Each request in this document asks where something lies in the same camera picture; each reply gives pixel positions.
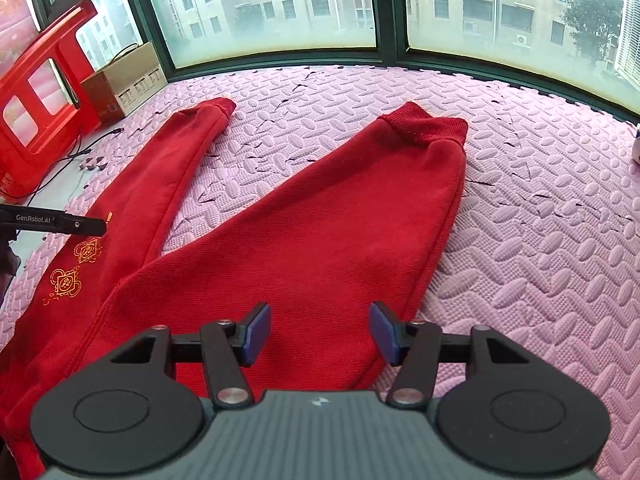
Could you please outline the red sweatpants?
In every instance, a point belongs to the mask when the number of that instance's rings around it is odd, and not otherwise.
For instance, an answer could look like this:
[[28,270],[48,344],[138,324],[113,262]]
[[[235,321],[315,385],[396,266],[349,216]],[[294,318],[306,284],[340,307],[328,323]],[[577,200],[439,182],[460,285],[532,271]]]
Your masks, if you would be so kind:
[[370,387],[384,362],[367,326],[381,301],[418,312],[464,188],[465,120],[406,103],[212,232],[164,252],[198,165],[226,130],[224,98],[180,110],[90,208],[101,237],[72,236],[1,352],[1,435],[24,479],[40,396],[138,333],[194,333],[269,304],[250,388]]

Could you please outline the polka dot white cloth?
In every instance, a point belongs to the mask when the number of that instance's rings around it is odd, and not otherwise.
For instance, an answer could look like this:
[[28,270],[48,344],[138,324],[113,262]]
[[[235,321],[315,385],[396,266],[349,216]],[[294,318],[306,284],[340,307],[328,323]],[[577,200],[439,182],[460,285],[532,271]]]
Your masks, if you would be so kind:
[[634,143],[631,148],[631,158],[637,164],[640,165],[640,129],[636,130],[634,134]]

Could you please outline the brown cardboard box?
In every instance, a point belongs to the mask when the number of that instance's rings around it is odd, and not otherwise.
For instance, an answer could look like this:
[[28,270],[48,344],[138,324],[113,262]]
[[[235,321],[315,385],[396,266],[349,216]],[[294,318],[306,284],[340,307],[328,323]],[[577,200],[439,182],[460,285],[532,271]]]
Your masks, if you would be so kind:
[[167,86],[152,42],[130,44],[111,62],[81,81],[103,125],[129,116]]

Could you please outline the red plastic stool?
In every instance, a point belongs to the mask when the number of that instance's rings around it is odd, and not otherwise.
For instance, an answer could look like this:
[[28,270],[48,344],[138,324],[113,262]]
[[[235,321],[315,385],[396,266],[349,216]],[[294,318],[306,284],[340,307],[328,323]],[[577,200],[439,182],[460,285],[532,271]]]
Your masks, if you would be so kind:
[[[1,196],[19,202],[35,192],[55,161],[85,134],[100,125],[82,83],[93,67],[76,37],[78,29],[96,17],[90,0],[80,0],[67,10],[26,48],[1,78],[1,108],[11,103],[24,107],[27,122],[35,135],[25,143],[6,116],[1,117]],[[30,80],[51,61],[76,101],[52,112],[38,96]]]

